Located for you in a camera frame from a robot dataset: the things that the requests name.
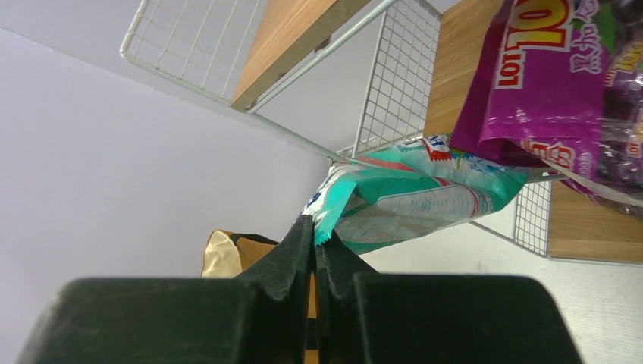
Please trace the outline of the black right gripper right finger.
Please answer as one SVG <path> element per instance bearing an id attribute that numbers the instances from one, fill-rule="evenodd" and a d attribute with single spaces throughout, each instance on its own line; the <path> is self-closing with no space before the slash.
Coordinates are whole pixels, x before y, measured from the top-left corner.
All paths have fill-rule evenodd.
<path id="1" fill-rule="evenodd" d="M 373 269 L 338 237 L 315 249 L 323 363 L 579 363 L 538 281 Z"/>

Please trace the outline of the teal Fox's candy bag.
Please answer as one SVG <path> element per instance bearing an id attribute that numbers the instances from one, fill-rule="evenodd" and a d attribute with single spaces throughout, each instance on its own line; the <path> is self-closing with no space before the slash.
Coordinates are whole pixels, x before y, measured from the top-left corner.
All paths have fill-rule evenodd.
<path id="1" fill-rule="evenodd" d="M 530 172 L 455 149 L 448 134 L 419 137 L 332 165 L 302 213 L 315 245 L 336 234 L 369 253 L 499 212 Z"/>

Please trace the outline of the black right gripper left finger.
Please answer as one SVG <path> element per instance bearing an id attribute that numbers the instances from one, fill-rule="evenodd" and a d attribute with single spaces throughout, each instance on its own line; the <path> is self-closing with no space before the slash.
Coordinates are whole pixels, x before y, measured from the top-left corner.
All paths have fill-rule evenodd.
<path id="1" fill-rule="evenodd" d="M 312 219 L 235 278 L 82 278 L 45 309 L 20 363 L 301 363 Z"/>

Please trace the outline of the orange cloth tote bag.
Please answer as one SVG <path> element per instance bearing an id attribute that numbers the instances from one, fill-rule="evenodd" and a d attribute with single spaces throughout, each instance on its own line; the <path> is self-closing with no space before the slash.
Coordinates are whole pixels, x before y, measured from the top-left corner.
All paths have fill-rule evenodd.
<path id="1" fill-rule="evenodd" d="M 238 234 L 215 230 L 206 241 L 202 258 L 201 278 L 234 278 L 257 263 L 274 249 L 277 241 L 257 234 Z M 316 286 L 309 280 L 309 305 L 305 363 L 319 363 L 317 338 Z"/>

